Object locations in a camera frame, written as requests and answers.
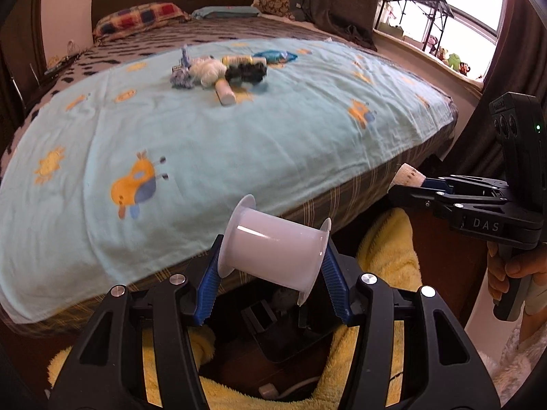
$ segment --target light blue pillow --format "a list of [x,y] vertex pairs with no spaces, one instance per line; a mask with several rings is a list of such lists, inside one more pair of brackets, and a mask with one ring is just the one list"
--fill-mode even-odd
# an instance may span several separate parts
[[192,12],[192,18],[202,20],[204,18],[232,18],[232,17],[258,17],[261,13],[253,6],[205,6]]

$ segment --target pillow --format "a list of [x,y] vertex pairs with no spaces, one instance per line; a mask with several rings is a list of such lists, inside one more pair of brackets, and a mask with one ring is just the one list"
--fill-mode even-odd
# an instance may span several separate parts
[[306,21],[300,0],[255,0],[253,5],[262,13],[286,17],[294,21]]
[[203,18],[258,17],[261,13],[253,6],[205,6],[192,12],[196,20]]
[[173,3],[148,3],[103,17],[95,27],[93,37],[96,40],[122,38],[190,20],[191,17]]

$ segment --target wooden floor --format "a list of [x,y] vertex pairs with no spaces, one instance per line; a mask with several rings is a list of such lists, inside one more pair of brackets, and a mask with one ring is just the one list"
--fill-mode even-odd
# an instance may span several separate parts
[[[355,255],[360,240],[382,207],[385,205],[373,207],[333,236],[342,254]],[[423,282],[438,290],[464,324],[486,269],[486,244],[449,231],[446,222],[434,218],[428,211],[408,213]],[[43,402],[46,401],[44,389],[48,387],[46,368],[49,360],[75,339],[76,335],[66,334],[44,339],[22,337],[0,323],[0,343],[21,378]],[[201,372],[254,396],[258,395],[258,387],[266,383],[273,383],[282,392],[297,382],[321,374],[329,343],[330,338],[326,338],[283,364],[272,364],[251,339],[234,341],[217,347],[215,359]]]

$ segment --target metal bolt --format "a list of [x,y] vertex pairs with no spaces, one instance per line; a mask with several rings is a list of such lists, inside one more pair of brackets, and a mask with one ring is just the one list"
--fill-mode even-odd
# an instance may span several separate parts
[[125,294],[125,287],[123,285],[116,285],[110,290],[110,294],[114,297],[120,297]]
[[174,274],[169,278],[169,282],[173,285],[181,285],[186,282],[186,276],[184,274]]
[[378,282],[378,278],[370,273],[365,273],[361,276],[361,282],[367,285],[373,285]]
[[429,285],[422,286],[420,292],[425,297],[433,297],[435,295],[435,289],[433,287],[430,287]]

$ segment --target patterned cushion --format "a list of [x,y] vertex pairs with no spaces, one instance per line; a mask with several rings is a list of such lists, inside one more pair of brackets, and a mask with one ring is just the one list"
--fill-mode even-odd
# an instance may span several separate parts
[[253,5],[262,13],[286,17],[294,21],[306,21],[300,0],[255,0]]
[[173,3],[148,3],[103,17],[93,31],[93,37],[96,40],[121,38],[190,20],[191,17]]

